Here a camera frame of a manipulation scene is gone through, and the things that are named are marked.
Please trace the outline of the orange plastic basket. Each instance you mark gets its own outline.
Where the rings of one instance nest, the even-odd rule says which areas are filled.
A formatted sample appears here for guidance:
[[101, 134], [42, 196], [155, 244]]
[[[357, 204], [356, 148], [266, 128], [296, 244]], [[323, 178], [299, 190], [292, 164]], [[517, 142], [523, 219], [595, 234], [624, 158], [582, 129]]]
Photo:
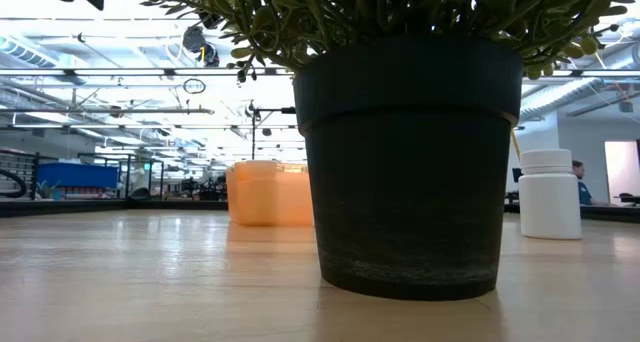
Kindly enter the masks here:
[[242, 226], [313, 224], [308, 168], [275, 161], [237, 162], [226, 170], [231, 220]]

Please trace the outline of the white pill bottle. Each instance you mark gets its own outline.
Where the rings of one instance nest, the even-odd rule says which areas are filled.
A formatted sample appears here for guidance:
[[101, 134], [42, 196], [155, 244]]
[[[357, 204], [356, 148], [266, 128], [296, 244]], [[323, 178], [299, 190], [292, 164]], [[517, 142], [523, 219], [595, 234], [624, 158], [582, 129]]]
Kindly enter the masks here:
[[525, 237], [582, 238], [578, 179], [566, 149], [532, 150], [520, 155], [518, 179], [521, 234]]

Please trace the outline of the black hanging ceiling device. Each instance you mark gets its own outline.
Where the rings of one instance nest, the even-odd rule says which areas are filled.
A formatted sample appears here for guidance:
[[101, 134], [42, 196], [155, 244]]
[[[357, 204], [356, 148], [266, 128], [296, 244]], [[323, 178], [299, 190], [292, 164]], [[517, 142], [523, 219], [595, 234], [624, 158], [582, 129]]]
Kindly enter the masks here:
[[219, 54], [216, 48], [207, 42], [200, 26], [189, 27], [183, 34], [182, 47], [195, 55], [195, 60], [204, 67], [218, 67]]

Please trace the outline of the black stand pole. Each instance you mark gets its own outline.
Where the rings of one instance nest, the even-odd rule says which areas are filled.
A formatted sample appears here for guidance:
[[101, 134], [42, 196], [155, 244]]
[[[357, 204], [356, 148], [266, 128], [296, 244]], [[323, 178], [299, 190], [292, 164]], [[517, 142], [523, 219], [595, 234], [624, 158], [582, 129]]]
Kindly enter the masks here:
[[281, 108], [258, 108], [254, 102], [250, 102], [247, 111], [251, 115], [251, 159], [256, 157], [256, 131], [260, 123], [269, 118], [273, 113], [280, 113], [286, 115], [295, 115], [295, 107], [281, 107]]

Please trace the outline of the green artificial plant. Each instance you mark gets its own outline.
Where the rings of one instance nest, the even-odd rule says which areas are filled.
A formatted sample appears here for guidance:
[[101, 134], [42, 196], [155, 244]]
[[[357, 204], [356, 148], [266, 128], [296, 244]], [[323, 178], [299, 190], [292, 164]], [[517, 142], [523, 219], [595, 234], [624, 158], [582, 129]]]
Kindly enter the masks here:
[[596, 25], [633, 0], [146, 0], [169, 14], [199, 12], [235, 44], [239, 81], [254, 63], [298, 72], [340, 47], [384, 37], [482, 38], [522, 59], [531, 79], [597, 52]]

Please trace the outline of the black plant pot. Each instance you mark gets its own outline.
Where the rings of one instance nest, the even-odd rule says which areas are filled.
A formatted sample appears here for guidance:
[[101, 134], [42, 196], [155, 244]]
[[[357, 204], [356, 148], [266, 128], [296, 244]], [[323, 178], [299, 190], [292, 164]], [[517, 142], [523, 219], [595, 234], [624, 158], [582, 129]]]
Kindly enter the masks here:
[[342, 47], [294, 77], [322, 277], [459, 300], [497, 282], [523, 62], [471, 37]]

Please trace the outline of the seated person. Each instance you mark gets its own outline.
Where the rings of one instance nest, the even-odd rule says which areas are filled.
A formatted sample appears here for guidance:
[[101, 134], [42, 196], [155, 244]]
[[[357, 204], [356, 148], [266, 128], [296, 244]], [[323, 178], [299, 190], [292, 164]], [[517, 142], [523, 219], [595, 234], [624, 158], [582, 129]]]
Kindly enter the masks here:
[[583, 182], [585, 175], [584, 164], [578, 160], [573, 160], [572, 169], [573, 174], [578, 179], [578, 195], [580, 204], [586, 206], [595, 205], [595, 199], [591, 196], [586, 184]]

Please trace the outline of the black table edge frame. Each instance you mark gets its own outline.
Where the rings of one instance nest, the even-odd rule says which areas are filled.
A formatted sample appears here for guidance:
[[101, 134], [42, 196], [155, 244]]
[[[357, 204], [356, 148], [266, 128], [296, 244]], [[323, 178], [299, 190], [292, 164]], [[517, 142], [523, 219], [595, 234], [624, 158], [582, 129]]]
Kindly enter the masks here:
[[[128, 209], [150, 210], [210, 210], [227, 211], [226, 202], [219, 201], [157, 201], [157, 200], [79, 200], [79, 201], [0, 201], [0, 218], [50, 214], [105, 212]], [[583, 219], [622, 222], [640, 225], [640, 207], [581, 208]]]

